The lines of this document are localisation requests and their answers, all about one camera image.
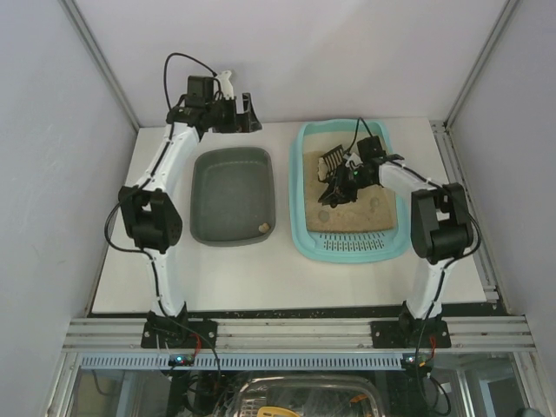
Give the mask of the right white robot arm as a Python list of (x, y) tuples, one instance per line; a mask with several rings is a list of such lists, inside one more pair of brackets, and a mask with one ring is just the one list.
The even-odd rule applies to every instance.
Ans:
[(466, 192), (452, 182), (440, 185), (407, 166), (397, 154), (322, 156), (317, 169), (327, 184), (319, 203), (334, 208), (354, 202), (358, 191), (378, 185), (406, 201), (410, 211), (410, 241), (420, 258), (412, 294), (404, 313), (419, 323), (440, 315), (441, 296), (456, 262), (480, 243), (479, 227), (469, 213)]

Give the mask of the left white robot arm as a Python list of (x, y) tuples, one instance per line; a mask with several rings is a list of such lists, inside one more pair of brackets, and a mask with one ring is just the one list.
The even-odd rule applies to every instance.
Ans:
[(162, 143), (136, 184), (118, 194), (125, 232), (146, 255), (153, 270), (153, 311), (177, 317), (186, 310), (186, 296), (179, 282), (172, 248), (182, 237), (182, 218), (172, 202), (186, 161), (209, 130), (221, 134), (252, 133), (261, 129), (249, 93), (242, 94), (243, 112), (235, 98), (221, 94), (210, 98), (180, 97), (167, 114)]

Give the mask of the black litter scoop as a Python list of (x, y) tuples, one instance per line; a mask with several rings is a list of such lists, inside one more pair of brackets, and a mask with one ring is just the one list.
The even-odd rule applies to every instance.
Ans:
[(347, 160), (345, 154), (346, 151), (344, 150), (343, 146), (338, 145), (319, 157), (323, 158), (325, 163), (327, 164), (327, 174), (336, 171), (339, 166), (345, 163), (345, 161)]

